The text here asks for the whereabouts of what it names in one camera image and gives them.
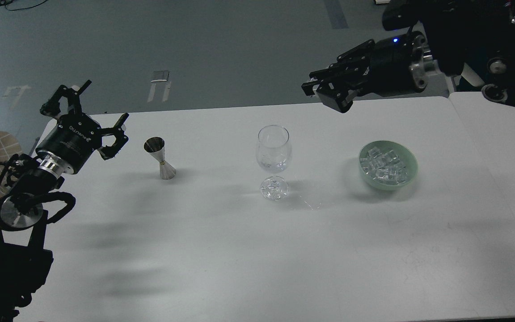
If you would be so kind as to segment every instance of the white table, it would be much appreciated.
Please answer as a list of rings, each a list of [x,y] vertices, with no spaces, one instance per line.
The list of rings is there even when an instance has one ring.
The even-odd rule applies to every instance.
[[[94,118],[108,127],[118,115]],[[258,191],[268,174],[255,141],[272,123],[294,147],[280,202]],[[126,124],[117,157],[95,153],[66,177],[77,205],[49,226],[55,262],[17,321],[515,316],[515,208],[446,98],[361,101],[347,114],[321,104],[148,112]],[[151,136],[166,140],[171,181],[143,151]],[[397,192],[368,187],[356,169],[358,151],[381,139],[419,162]]]
[[[450,101],[515,215],[515,108],[477,92],[453,93]]]

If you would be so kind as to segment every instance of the gray floor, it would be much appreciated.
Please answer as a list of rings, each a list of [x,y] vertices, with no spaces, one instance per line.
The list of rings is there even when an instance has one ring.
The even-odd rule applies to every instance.
[[[88,114],[318,102],[300,89],[310,71],[367,39],[400,33],[382,29],[383,11],[372,0],[49,0],[19,12],[0,8],[0,130],[29,151],[49,121],[41,104],[57,86],[87,79]],[[165,69],[168,100],[157,85],[147,102],[152,72]],[[417,96],[447,95],[436,76]]]

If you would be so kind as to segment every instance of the bowl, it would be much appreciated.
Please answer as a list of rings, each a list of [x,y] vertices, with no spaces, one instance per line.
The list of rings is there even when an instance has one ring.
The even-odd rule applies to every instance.
[[[361,158],[365,157],[368,153],[368,151],[374,147],[377,147],[380,149],[380,151],[388,151],[393,149],[395,153],[398,155],[399,159],[403,161],[403,163],[406,166],[406,173],[407,173],[407,181],[403,183],[398,184],[388,184],[381,181],[378,181],[376,179],[373,179],[370,175],[365,173],[363,171],[363,167],[361,166]],[[359,171],[361,173],[361,177],[365,182],[367,182],[370,186],[380,189],[380,190],[397,190],[399,188],[402,188],[417,177],[418,173],[418,163],[417,158],[413,155],[412,152],[410,152],[409,149],[404,147],[403,145],[400,145],[398,143],[392,142],[392,141],[374,141],[371,143],[368,143],[365,145],[361,151],[359,152],[359,159],[357,162]]]

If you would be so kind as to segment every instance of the wine glass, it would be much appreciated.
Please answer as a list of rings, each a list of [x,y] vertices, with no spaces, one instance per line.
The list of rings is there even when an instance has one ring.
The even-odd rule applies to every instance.
[[[257,135],[257,163],[269,173],[284,171],[291,161],[290,134],[286,128],[270,125],[262,128]],[[282,178],[274,175],[266,178],[260,187],[264,197],[280,200],[289,193],[289,185]]]

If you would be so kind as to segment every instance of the cocktail jigger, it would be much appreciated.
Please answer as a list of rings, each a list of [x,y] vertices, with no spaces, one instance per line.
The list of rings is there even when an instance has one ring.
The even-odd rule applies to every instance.
[[[164,140],[161,137],[151,137],[144,143],[144,150],[160,163],[160,178],[170,180],[176,175],[176,169],[164,159]]]

